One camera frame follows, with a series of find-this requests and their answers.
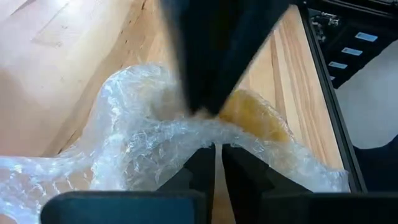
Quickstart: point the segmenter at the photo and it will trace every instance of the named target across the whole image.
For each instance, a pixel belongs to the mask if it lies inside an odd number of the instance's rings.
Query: wooden floor
[[[154,0],[0,0],[0,154],[53,156],[79,137],[102,83],[130,65],[173,69]],[[329,166],[340,154],[297,7],[242,87],[260,93]]]

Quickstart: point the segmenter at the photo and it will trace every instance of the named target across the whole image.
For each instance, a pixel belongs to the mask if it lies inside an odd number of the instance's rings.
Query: wooden board
[[[73,143],[102,83],[157,62],[173,69],[153,0],[0,0],[0,154],[53,156]],[[241,83],[269,100],[295,137],[342,168],[297,7]]]

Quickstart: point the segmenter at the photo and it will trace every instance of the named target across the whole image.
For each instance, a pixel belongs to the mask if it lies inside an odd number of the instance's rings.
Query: bubble wrap
[[[323,166],[293,139],[262,141],[233,124],[184,116],[178,87],[175,75],[156,65],[110,76],[83,134],[66,151],[54,158],[0,157],[0,213],[38,223],[44,203],[63,192],[156,190],[213,142],[239,145],[314,192],[349,190],[346,171]]]

